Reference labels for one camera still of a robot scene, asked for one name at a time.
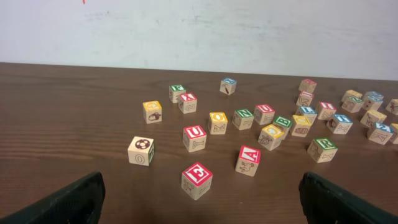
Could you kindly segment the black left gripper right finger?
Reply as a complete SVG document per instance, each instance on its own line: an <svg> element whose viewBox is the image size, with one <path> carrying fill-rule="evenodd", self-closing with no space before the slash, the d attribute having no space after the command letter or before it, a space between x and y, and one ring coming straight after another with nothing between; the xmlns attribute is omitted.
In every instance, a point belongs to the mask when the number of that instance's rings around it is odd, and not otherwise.
<svg viewBox="0 0 398 224"><path fill-rule="evenodd" d="M306 172L298 186L309 224L397 224L397 216L382 210L314 172Z"/></svg>

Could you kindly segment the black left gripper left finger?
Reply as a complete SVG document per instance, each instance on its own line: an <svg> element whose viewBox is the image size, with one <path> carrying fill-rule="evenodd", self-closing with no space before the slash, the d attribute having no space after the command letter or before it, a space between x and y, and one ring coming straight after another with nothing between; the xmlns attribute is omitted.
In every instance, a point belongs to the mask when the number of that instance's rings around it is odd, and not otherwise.
<svg viewBox="0 0 398 224"><path fill-rule="evenodd" d="M99 222L106 195L103 176L92 172L66 187L1 219L1 223Z"/></svg>

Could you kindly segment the green N wooden block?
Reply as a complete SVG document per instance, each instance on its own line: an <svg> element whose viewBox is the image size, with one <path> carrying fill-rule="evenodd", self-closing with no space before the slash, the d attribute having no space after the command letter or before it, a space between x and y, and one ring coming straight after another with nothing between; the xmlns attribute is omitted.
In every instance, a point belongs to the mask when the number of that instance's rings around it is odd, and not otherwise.
<svg viewBox="0 0 398 224"><path fill-rule="evenodd" d="M254 121L254 115L248 109L238 109L234 111L232 123L238 130L249 129Z"/></svg>

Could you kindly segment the red E wooden block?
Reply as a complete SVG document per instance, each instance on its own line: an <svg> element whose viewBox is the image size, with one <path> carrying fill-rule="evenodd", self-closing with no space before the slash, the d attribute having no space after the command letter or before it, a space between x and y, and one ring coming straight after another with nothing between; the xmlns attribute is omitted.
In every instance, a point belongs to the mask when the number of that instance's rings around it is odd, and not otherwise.
<svg viewBox="0 0 398 224"><path fill-rule="evenodd" d="M182 172L181 188L194 200L198 200L211 187L213 173L196 162Z"/></svg>

